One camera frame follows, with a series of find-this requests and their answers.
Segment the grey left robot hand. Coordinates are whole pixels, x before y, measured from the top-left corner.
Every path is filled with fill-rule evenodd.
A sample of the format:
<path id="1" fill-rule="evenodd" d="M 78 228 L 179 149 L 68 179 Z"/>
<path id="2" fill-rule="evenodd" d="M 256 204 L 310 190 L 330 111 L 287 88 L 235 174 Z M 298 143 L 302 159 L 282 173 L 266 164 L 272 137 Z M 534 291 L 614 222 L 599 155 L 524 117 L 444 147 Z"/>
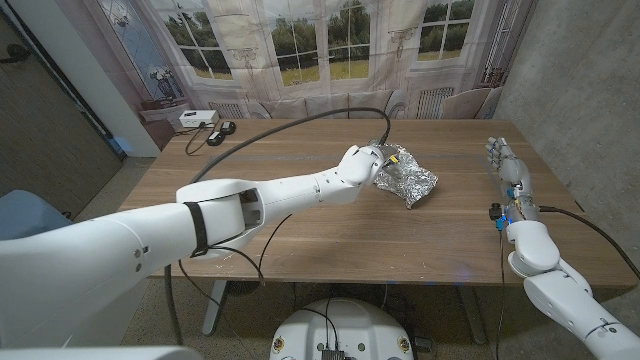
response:
<path id="1" fill-rule="evenodd" d="M 368 145 L 374 146 L 381 151 L 384 159 L 382 169 L 390 176 L 400 178 L 399 148 L 389 144 L 380 145 L 376 140 L 370 140 Z"/>

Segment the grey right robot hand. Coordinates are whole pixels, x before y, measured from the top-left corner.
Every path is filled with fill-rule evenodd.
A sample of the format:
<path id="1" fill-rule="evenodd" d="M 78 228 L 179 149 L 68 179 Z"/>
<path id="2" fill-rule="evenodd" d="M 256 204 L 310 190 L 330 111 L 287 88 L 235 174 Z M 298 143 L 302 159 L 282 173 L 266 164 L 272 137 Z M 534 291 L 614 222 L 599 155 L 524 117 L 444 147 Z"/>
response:
<path id="1" fill-rule="evenodd" d="M 533 201 L 533 182 L 528 167 L 503 137 L 489 137 L 487 160 L 496 169 L 505 203 L 501 206 L 505 224 L 539 219 Z"/>

